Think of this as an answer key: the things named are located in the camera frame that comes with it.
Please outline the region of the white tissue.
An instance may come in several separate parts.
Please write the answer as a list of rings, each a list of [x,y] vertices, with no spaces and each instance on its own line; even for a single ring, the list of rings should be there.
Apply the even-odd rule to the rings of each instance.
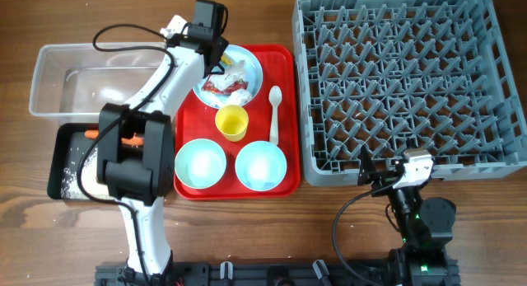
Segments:
[[[237,80],[245,81],[245,61],[241,60],[231,67],[228,67],[222,75],[212,75],[209,80],[221,86],[229,86]],[[243,106],[250,101],[252,94],[246,90],[238,90],[232,92],[230,95],[218,95],[214,101],[219,107],[224,105],[239,105]]]

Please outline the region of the red snack wrapper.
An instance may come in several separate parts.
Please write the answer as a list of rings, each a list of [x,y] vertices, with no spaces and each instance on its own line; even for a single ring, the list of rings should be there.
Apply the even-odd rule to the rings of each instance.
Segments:
[[[213,83],[211,80],[207,80],[201,90],[218,95],[230,95],[234,91],[246,90],[247,86],[248,82],[244,80],[237,80],[229,86],[221,86],[220,84]]]

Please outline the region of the orange carrot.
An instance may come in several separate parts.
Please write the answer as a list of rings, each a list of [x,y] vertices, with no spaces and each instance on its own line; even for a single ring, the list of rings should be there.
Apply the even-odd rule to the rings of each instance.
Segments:
[[[98,137],[99,132],[97,130],[87,130],[85,137],[88,139],[95,139]],[[131,147],[142,147],[144,145],[144,138],[134,134],[131,138],[121,138],[121,142]]]

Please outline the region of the yellow snack wrapper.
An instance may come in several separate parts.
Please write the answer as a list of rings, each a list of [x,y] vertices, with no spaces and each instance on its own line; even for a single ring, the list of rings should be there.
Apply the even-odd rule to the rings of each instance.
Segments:
[[[224,53],[221,56],[221,62],[227,67],[231,67],[235,63],[235,60],[232,59],[227,53]]]

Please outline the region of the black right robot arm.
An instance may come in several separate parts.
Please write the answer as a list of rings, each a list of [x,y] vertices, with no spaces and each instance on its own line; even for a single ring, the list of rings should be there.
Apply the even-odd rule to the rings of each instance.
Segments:
[[[444,198],[421,196],[431,180],[433,156],[425,149],[406,150],[392,171],[376,170],[367,147],[361,147],[357,183],[370,185],[372,196],[387,196],[403,245],[389,252],[384,285],[448,286],[461,284],[459,266],[446,253],[453,239],[456,206]]]

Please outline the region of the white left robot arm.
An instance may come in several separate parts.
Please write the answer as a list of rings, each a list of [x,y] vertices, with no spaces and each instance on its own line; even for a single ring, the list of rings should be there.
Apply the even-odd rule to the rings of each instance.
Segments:
[[[228,46],[228,15],[197,16],[159,34],[158,69],[122,105],[99,113],[96,179],[109,192],[106,204],[119,206],[127,229],[129,258],[116,277],[124,285],[173,285],[173,255],[163,224],[163,200],[174,177],[172,121],[182,102],[205,77],[222,72]]]

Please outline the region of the grey dishwasher rack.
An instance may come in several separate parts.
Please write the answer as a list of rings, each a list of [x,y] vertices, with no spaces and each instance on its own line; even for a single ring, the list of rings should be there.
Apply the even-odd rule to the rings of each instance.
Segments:
[[[446,181],[525,167],[492,0],[296,0],[291,22],[310,184],[355,184],[362,148],[378,168],[424,148]]]

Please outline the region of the black food waste tray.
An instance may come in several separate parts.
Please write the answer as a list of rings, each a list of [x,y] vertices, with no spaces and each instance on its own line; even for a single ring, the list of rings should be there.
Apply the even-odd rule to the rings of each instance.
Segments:
[[[69,145],[69,141],[74,133],[81,132],[85,134],[87,130],[92,129],[98,129],[97,124],[69,123],[59,127],[47,185],[48,196],[51,199],[75,200],[63,199],[60,193],[61,181],[63,178],[63,168],[65,167],[65,158],[67,153],[66,148]]]

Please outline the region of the light blue plate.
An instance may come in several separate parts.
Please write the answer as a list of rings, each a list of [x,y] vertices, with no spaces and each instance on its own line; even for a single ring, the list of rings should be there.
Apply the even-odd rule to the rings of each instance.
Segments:
[[[251,102],[258,95],[259,90],[263,84],[263,69],[260,62],[253,53],[239,45],[229,45],[224,53],[227,53],[232,59],[234,59],[235,63],[241,60],[245,61],[245,80],[248,82],[247,91],[252,94],[252,98],[249,101]],[[221,64],[225,69],[228,68],[222,62]],[[214,102],[216,100],[217,94],[201,90],[205,82],[209,80],[211,76],[212,75],[207,76],[197,86],[195,86],[193,90],[197,98],[205,105],[219,109],[221,107],[216,105]]]

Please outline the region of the yellow plastic cup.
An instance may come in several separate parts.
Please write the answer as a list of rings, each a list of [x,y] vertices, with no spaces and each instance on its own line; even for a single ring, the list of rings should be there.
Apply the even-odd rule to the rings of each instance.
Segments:
[[[239,142],[244,138],[248,124],[248,113],[239,105],[225,105],[215,115],[217,129],[231,142]]]

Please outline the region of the white plastic spoon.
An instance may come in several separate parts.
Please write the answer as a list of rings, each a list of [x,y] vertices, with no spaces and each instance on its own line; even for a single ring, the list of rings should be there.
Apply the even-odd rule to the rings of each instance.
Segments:
[[[282,102],[282,90],[279,86],[273,86],[268,95],[269,103],[272,106],[271,125],[269,132],[269,142],[278,145],[278,107]]]

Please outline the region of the right light blue bowl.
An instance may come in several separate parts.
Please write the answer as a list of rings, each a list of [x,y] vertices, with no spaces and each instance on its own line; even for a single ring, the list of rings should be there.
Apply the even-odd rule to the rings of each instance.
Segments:
[[[255,141],[244,146],[237,154],[235,173],[239,182],[249,190],[270,191],[284,180],[287,159],[277,145]]]

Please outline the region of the light blue bowl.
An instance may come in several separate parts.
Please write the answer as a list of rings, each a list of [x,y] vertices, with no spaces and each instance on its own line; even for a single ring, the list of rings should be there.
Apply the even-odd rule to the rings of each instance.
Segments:
[[[194,190],[212,187],[226,172],[226,154],[218,143],[205,138],[187,142],[175,156],[178,180]]]
[[[244,146],[237,154],[235,173],[239,182],[249,190],[270,191],[284,180],[287,159],[277,145],[255,141]]]

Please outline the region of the red plastic tray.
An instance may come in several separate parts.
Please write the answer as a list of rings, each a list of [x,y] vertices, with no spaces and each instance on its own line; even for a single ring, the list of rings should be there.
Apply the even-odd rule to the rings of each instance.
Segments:
[[[249,127],[245,137],[232,143],[224,138],[215,126],[217,110],[199,100],[190,92],[180,107],[175,123],[175,146],[182,147],[196,138],[206,138],[218,143],[227,158],[225,175],[217,184],[204,190],[195,190],[174,178],[177,193],[191,200],[258,199],[284,197],[292,194],[301,183],[301,162],[296,109],[296,85],[294,60],[283,45],[245,45],[255,55],[263,69],[263,84],[255,98],[244,106],[249,116]],[[267,140],[270,131],[272,106],[268,94],[273,86],[282,91],[278,107],[278,146],[287,159],[287,173],[282,182],[269,191],[253,191],[238,180],[235,160],[238,152],[248,143]]]

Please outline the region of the left light blue bowl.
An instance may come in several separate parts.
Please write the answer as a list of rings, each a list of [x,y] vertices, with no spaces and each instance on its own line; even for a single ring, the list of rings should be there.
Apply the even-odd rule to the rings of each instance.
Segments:
[[[205,138],[187,142],[175,156],[178,180],[194,190],[212,187],[226,172],[226,154],[218,143]]]

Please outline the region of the clear plastic bin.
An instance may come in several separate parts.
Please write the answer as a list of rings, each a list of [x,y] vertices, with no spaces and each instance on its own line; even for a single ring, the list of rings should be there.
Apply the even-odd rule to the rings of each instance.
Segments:
[[[57,124],[95,123],[105,104],[134,96],[163,58],[153,50],[100,52],[90,43],[45,45],[35,64],[29,112]]]

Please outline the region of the white rice pile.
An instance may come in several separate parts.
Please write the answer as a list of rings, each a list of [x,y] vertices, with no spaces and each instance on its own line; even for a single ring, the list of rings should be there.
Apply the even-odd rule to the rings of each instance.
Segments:
[[[65,167],[61,181],[60,193],[63,199],[88,200],[78,188],[77,169],[81,158],[91,145],[91,140],[84,133],[76,132],[72,135],[66,150]],[[94,147],[87,156],[82,167],[82,185],[86,192],[99,199],[113,200],[108,187],[100,184],[96,179],[98,148]]]

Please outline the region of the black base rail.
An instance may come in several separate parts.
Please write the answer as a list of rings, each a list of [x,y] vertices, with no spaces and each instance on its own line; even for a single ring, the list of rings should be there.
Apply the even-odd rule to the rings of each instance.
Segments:
[[[354,276],[341,264],[312,263],[218,265],[175,262],[163,274],[145,276],[123,265],[96,267],[95,285],[461,285],[455,260],[446,264],[412,262],[408,267],[388,260],[354,260]]]

